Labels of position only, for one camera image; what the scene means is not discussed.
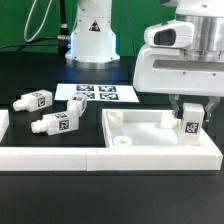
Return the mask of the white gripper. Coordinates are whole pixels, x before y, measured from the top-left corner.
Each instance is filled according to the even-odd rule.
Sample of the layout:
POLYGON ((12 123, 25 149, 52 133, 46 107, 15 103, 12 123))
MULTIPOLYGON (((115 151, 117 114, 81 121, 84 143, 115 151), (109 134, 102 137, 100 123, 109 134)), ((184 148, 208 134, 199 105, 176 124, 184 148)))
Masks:
POLYGON ((138 92, 170 94, 173 114, 178 117, 178 95, 210 96, 205 119, 224 97, 224 62, 184 59, 180 49, 151 48, 145 44, 137 57, 133 86, 138 92))

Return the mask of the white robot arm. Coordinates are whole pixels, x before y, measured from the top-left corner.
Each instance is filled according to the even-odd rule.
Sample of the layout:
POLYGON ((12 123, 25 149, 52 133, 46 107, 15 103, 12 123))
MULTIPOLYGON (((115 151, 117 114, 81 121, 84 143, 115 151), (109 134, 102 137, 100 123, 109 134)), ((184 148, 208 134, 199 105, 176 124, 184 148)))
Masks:
MULTIPOLYGON (((134 70, 139 92, 207 96, 207 113, 224 97, 224 0, 159 0, 175 18, 148 27, 134 70)), ((66 60, 99 68, 119 59, 111 30, 112 0, 78 0, 66 60)))

